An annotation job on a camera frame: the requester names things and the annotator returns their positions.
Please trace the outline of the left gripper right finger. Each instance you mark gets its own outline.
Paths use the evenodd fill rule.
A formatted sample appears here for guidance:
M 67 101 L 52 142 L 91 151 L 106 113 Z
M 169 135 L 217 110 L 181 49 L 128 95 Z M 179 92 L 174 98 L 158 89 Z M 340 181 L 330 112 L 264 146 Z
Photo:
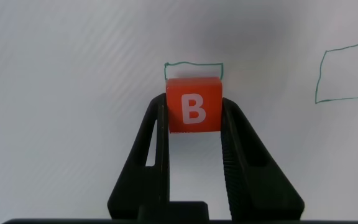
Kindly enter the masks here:
M 299 220 L 305 203 L 233 101 L 223 98 L 223 169 L 233 220 Z

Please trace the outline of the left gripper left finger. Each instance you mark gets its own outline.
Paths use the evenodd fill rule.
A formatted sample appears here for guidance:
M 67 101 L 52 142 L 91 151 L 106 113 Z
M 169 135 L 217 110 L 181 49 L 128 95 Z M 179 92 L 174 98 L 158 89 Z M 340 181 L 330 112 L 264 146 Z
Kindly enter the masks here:
M 145 165 L 153 130 L 157 130 L 155 164 Z M 141 207 L 169 202 L 169 141 L 166 94 L 149 103 L 137 136 L 109 197 L 111 218 L 136 220 Z

